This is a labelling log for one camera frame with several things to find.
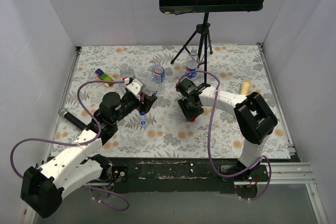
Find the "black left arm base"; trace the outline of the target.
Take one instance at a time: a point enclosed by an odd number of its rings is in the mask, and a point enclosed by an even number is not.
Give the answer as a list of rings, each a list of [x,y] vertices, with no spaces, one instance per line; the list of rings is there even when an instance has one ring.
[[[128,180],[127,166],[112,166],[108,171],[109,183],[125,183]]]

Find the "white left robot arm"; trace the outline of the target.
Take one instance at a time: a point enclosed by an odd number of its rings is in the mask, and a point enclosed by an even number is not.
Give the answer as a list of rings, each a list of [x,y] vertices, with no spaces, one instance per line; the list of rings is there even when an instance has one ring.
[[[112,175],[111,162],[92,153],[113,137],[119,121],[134,110],[148,113],[156,100],[156,96],[141,94],[136,97],[130,91],[122,97],[116,92],[105,94],[94,113],[97,120],[88,124],[74,146],[64,149],[39,168],[30,167],[24,172],[21,199],[42,218],[48,218],[65,197],[82,185],[92,180],[108,181]]]

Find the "Pepsi label clear bottle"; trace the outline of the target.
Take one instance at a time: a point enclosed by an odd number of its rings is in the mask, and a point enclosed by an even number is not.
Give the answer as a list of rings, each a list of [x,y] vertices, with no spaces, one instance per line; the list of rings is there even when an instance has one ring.
[[[195,78],[196,70],[198,69],[199,57],[195,49],[191,50],[186,57],[186,77],[189,79]]]

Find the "red label clear bottle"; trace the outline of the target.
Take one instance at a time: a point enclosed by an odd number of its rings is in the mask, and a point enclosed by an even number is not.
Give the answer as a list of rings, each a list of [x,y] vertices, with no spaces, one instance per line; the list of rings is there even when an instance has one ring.
[[[158,92],[159,84],[156,83],[155,77],[156,77],[155,74],[151,72],[144,81],[145,88],[143,92],[149,97],[155,97]]]

